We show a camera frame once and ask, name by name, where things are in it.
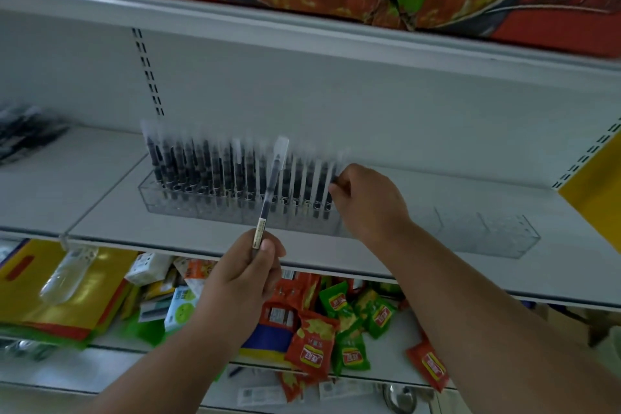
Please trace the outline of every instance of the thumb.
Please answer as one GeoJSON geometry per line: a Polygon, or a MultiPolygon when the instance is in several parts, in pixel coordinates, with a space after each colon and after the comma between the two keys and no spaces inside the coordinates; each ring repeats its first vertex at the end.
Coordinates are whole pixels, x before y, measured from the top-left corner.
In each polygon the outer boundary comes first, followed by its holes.
{"type": "Polygon", "coordinates": [[[347,205],[349,205],[351,197],[336,183],[328,185],[328,191],[330,192],[330,195],[332,195],[332,201],[337,206],[337,210],[342,216],[346,213],[347,205]]]}
{"type": "Polygon", "coordinates": [[[269,239],[263,239],[261,241],[261,247],[256,254],[254,260],[246,267],[242,277],[247,281],[256,284],[260,291],[263,291],[263,286],[268,279],[269,269],[271,269],[274,263],[276,253],[276,247],[274,243],[269,239]]]}

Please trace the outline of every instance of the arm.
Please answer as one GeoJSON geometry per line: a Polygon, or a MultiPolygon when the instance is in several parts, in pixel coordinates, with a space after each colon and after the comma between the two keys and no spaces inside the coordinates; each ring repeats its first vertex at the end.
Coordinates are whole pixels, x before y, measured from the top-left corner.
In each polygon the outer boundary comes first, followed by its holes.
{"type": "Polygon", "coordinates": [[[387,177],[352,164],[330,193],[347,229],[398,276],[473,412],[619,414],[621,382],[416,226],[387,177]]]}
{"type": "Polygon", "coordinates": [[[254,230],[241,235],[205,283],[190,321],[101,392],[90,414],[194,414],[213,379],[259,321],[281,278],[285,250],[265,233],[251,262],[254,230]]]}

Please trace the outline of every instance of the hand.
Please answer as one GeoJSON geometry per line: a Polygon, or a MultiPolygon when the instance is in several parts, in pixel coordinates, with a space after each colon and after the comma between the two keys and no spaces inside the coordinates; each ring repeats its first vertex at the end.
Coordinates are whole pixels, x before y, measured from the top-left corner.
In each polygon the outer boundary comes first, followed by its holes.
{"type": "Polygon", "coordinates": [[[376,255],[388,239],[414,226],[399,189],[373,169],[350,164],[328,190],[345,227],[376,255]]]}
{"type": "Polygon", "coordinates": [[[282,277],[279,258],[286,251],[280,240],[263,233],[261,248],[252,260],[254,236],[254,229],[242,234],[215,265],[188,324],[198,326],[229,351],[229,359],[252,334],[263,303],[282,277]]]}

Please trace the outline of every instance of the pen label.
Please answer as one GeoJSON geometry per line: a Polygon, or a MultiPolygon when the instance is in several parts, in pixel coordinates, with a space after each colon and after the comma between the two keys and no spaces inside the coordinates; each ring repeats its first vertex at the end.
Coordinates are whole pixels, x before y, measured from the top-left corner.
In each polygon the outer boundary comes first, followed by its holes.
{"type": "Polygon", "coordinates": [[[259,222],[256,225],[255,239],[252,241],[252,248],[258,249],[261,245],[261,239],[263,238],[263,230],[265,229],[265,219],[259,218],[259,222]]]}

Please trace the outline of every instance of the store shelf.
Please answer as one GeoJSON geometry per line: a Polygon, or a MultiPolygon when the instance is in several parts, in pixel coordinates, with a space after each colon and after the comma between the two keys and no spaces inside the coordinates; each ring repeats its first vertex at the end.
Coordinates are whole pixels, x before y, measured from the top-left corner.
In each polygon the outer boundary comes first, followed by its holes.
{"type": "Polygon", "coordinates": [[[189,0],[0,0],[0,9],[584,92],[616,93],[621,86],[615,61],[257,8],[189,0]]]}
{"type": "MultiPolygon", "coordinates": [[[[137,353],[146,353],[151,350],[151,346],[142,340],[121,337],[119,329],[120,323],[113,324],[110,330],[95,339],[91,346],[137,353]]],[[[366,353],[371,362],[371,370],[367,372],[345,370],[342,374],[343,378],[429,386],[405,355],[406,349],[420,342],[420,332],[411,310],[402,311],[395,315],[390,330],[380,339],[374,340],[367,333],[363,337],[365,338],[366,353]]],[[[233,363],[276,371],[291,370],[291,365],[288,363],[267,362],[251,357],[240,356],[233,363]]]]}
{"type": "Polygon", "coordinates": [[[0,232],[58,238],[145,155],[139,135],[74,127],[0,167],[0,232]]]}
{"type": "MultiPolygon", "coordinates": [[[[127,371],[140,357],[141,355],[136,353],[90,348],[83,352],[58,350],[43,362],[4,358],[0,361],[0,383],[96,394],[127,371]]],[[[306,390],[303,403],[294,402],[288,405],[244,409],[237,407],[239,389],[278,385],[273,372],[262,371],[253,374],[252,371],[246,370],[229,378],[227,371],[220,381],[212,385],[201,405],[214,409],[269,414],[314,414],[320,410],[325,414],[359,412],[388,414],[390,412],[380,393],[320,402],[317,387],[306,390]]],[[[415,414],[429,414],[428,405],[419,403],[415,414]]]]}
{"type": "MultiPolygon", "coordinates": [[[[621,258],[555,191],[440,175],[378,169],[399,187],[410,210],[438,206],[484,215],[523,214],[541,240],[520,259],[459,255],[516,296],[598,307],[621,307],[621,258]]],[[[247,226],[148,213],[138,185],[143,160],[70,232],[71,241],[217,258],[247,226]]],[[[391,280],[360,242],[270,230],[287,249],[283,265],[327,274],[391,280]]]]}

